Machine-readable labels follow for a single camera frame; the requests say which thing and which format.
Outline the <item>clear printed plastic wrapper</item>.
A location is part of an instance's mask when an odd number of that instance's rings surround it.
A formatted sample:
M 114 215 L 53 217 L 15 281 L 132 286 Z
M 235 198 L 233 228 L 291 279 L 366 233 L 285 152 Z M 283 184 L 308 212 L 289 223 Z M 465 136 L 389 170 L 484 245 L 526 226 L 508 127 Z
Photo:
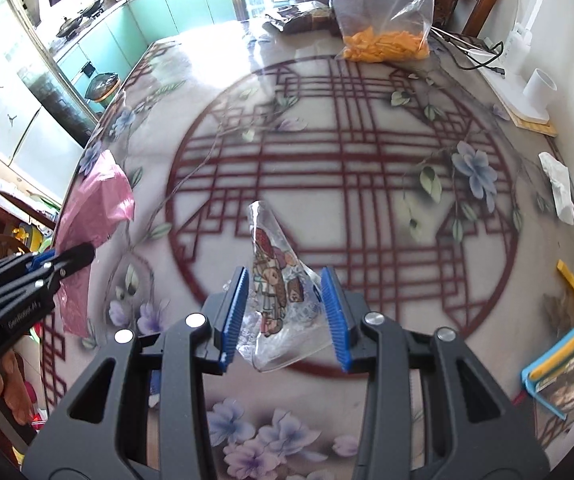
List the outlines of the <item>clear printed plastic wrapper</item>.
M 269 373 L 330 345 L 322 279 L 299 258 L 268 203 L 251 203 L 247 218 L 253 257 L 237 350 Z

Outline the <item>pink plastic bag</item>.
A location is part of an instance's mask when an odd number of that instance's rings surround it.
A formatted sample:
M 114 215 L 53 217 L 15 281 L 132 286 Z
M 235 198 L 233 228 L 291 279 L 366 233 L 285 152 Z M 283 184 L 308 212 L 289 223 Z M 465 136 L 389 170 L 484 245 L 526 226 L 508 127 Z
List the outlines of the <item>pink plastic bag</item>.
M 79 244 L 98 248 L 123 221 L 134 219 L 135 200 L 126 174 L 109 150 L 101 152 L 86 177 L 74 183 L 56 234 L 56 251 L 64 252 Z M 57 292 L 63 329 L 87 337 L 87 303 L 90 267 L 75 272 L 61 282 Z

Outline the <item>green kitchen trash bin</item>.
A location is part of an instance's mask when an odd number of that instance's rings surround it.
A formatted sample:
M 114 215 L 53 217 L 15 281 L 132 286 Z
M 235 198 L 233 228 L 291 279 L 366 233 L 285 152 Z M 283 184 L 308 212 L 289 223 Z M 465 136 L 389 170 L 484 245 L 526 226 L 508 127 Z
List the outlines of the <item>green kitchen trash bin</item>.
M 107 108 L 120 88 L 120 77 L 116 73 L 96 75 L 87 86 L 85 99 Z

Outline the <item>teal kitchen cabinets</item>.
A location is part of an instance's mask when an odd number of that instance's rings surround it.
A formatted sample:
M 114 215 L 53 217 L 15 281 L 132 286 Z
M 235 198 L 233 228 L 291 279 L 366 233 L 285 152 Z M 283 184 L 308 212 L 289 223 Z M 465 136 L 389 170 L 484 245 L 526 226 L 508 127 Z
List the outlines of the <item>teal kitchen cabinets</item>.
M 124 80 L 154 42 L 236 18 L 235 0 L 122 0 L 91 20 L 54 59 L 82 91 L 86 64 Z

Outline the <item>white refrigerator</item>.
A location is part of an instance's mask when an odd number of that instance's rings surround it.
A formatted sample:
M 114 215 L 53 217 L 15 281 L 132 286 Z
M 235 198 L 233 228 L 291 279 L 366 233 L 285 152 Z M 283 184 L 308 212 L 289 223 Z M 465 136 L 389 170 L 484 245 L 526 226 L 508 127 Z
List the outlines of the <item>white refrigerator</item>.
M 0 163 L 8 179 L 60 204 L 81 154 L 0 53 Z

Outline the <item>black frying pan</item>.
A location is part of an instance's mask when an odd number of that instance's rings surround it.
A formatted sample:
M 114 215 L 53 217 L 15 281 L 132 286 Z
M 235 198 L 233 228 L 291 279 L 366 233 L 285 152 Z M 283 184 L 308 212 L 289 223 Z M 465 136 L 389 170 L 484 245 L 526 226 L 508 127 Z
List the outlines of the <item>black frying pan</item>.
M 70 38 L 73 35 L 75 35 L 78 29 L 80 28 L 84 18 L 85 16 L 82 14 L 78 14 L 78 16 L 76 16 L 75 18 L 66 18 L 60 25 L 56 37 Z

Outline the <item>white crumpled tissue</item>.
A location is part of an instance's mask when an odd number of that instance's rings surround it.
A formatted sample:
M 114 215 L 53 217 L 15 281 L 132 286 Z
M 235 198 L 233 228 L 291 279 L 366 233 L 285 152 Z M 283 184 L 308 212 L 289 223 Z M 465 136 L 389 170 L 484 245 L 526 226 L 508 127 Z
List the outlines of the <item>white crumpled tissue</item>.
M 574 226 L 574 203 L 568 167 L 547 152 L 538 154 L 538 159 L 549 178 L 558 219 L 569 226 Z

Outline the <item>dark snack packet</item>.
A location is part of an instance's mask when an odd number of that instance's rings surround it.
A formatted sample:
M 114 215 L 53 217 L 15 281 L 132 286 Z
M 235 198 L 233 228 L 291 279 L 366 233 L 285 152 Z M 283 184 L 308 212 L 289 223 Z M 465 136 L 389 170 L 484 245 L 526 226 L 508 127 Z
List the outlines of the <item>dark snack packet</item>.
M 278 6 L 266 11 L 264 18 L 267 24 L 284 35 L 316 30 L 328 30 L 334 36 L 340 35 L 334 11 L 325 3 L 316 0 Z

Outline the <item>white desk lamp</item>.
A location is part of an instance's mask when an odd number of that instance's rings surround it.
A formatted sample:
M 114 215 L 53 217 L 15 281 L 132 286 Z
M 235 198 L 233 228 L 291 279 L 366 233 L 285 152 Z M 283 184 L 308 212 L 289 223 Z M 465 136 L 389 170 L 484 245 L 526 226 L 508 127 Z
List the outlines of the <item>white desk lamp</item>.
M 515 21 L 504 43 L 504 52 L 495 65 L 504 71 L 503 75 L 496 74 L 492 70 L 482 72 L 484 79 L 511 118 L 539 126 L 549 122 L 546 104 L 536 104 L 535 99 L 526 94 L 528 83 L 521 76 L 521 71 L 531 51 L 532 28 L 543 3 L 544 0 L 530 0 L 522 19 Z

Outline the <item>white cup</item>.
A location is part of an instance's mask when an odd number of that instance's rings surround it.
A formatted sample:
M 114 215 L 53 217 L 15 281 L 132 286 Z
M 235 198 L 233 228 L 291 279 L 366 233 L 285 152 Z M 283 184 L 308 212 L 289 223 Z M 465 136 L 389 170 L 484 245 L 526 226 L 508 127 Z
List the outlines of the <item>white cup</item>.
M 544 70 L 536 68 L 523 89 L 523 95 L 531 107 L 545 117 L 548 115 L 548 106 L 557 91 L 557 84 L 552 77 Z

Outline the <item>zip bag with orange snacks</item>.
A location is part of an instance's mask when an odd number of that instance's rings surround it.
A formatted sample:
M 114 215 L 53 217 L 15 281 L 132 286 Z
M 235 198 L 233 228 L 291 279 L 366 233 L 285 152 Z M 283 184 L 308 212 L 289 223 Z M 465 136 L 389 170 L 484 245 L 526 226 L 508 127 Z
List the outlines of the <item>zip bag with orange snacks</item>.
M 342 58 L 355 63 L 428 58 L 434 0 L 329 0 L 342 35 Z

